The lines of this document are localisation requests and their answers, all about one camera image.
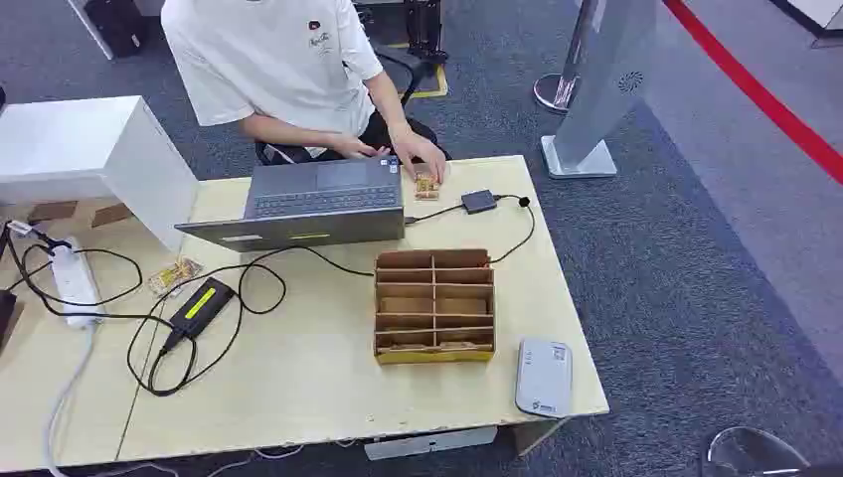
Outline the person's left hand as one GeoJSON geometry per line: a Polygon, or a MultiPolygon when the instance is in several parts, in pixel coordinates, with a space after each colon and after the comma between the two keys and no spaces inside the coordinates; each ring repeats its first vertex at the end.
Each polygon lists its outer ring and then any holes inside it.
{"type": "Polygon", "coordinates": [[[441,184],[445,175],[446,158],[442,150],[430,140],[413,132],[407,123],[389,125],[389,136],[396,155],[412,179],[418,171],[415,160],[421,160],[426,172],[441,184]]]}

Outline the person's right hand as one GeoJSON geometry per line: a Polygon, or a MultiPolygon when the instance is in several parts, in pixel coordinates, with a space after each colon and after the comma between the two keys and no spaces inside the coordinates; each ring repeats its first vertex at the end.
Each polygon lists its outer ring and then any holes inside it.
{"type": "Polygon", "coordinates": [[[375,148],[364,143],[357,137],[336,133],[328,135],[328,148],[348,159],[379,157],[388,155],[391,152],[388,146],[375,148]]]}

